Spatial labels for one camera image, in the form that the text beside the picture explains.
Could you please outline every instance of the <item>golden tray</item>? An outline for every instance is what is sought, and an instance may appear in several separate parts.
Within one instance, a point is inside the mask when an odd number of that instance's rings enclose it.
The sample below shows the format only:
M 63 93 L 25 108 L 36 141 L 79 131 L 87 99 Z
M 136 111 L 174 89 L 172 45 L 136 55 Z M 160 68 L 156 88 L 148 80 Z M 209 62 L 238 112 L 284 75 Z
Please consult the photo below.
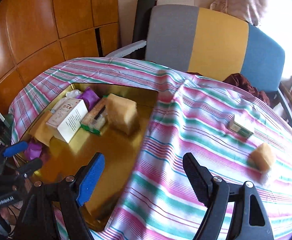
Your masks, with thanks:
M 98 232 L 105 228 L 131 175 L 150 115 L 157 101 L 157 92 L 110 84 L 71 84 L 39 114 L 21 140 L 30 140 L 30 129 L 44 112 L 50 111 L 61 98 L 65 97 L 66 92 L 74 89 L 84 91 L 88 86 L 99 97 L 113 93 L 135 101 L 139 114 L 140 130 L 127 136 L 118 130 L 109 128 L 106 124 L 102 128 L 101 136 L 80 128 L 69 144 L 53 137 L 49 148 L 46 149 L 47 152 L 43 153 L 48 160 L 44 162 L 40 170 L 34 173 L 30 180 L 33 183 L 36 180 L 41 180 L 44 183 L 59 182 L 69 175 L 75 175 L 81 166 L 89 163 L 96 152 L 101 152 L 105 156 L 105 169 L 90 200 L 81 208 L 89 228 Z M 23 154 L 17 156 L 17 161 L 19 165 L 26 162 Z

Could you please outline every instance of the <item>chair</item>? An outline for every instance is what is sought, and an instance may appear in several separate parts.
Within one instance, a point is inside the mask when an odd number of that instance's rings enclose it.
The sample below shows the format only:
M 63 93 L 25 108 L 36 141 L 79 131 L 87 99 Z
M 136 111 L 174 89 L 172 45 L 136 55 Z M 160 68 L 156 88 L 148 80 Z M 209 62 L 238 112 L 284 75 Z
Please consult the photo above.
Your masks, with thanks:
M 278 88 L 285 52 L 258 28 L 205 8 L 158 5 L 151 12 L 147 40 L 107 57 L 124 57 L 145 46 L 146 61 L 175 70 L 197 72 L 219 81 L 233 73 L 243 74 L 270 98 L 278 97 L 292 127 L 292 112 Z

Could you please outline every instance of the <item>yellow sponge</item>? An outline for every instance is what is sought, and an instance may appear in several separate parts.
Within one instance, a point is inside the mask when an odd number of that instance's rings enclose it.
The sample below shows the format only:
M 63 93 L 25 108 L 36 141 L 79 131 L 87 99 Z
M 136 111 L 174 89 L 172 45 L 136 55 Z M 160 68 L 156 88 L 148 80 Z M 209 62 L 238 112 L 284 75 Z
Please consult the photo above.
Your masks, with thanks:
M 35 125 L 30 129 L 29 134 L 36 138 L 38 141 L 49 147 L 49 141 L 54 136 L 53 131 L 49 129 L 46 122 L 53 114 L 51 111 L 46 111 Z
M 136 102 L 109 94 L 106 101 L 108 123 L 127 135 L 139 128 Z
M 276 162 L 276 155 L 267 143 L 262 143 L 250 154 L 251 159 L 261 172 L 267 172 Z

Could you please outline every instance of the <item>gray fabric panel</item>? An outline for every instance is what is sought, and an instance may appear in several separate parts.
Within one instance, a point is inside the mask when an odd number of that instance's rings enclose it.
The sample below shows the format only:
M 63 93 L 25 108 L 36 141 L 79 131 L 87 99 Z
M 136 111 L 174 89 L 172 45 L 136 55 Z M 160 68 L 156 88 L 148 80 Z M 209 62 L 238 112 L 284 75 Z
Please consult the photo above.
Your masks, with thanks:
M 199 8 L 165 4 L 152 9 L 145 60 L 186 72 L 196 32 Z
M 111 52 L 110 54 L 106 55 L 106 57 L 125 57 L 137 49 L 143 48 L 146 46 L 146 41 L 136 41 L 132 44 L 129 44 L 125 47 L 120 49 L 116 49 L 115 51 Z

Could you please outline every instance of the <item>wooden cabinet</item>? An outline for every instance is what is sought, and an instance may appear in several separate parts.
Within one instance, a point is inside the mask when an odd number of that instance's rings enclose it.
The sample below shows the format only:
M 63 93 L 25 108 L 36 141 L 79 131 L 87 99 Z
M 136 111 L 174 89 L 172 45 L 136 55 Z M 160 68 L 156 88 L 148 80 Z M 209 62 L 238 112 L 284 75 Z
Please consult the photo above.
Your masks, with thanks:
M 118 0 L 2 0 L 0 111 L 48 68 L 117 48 Z

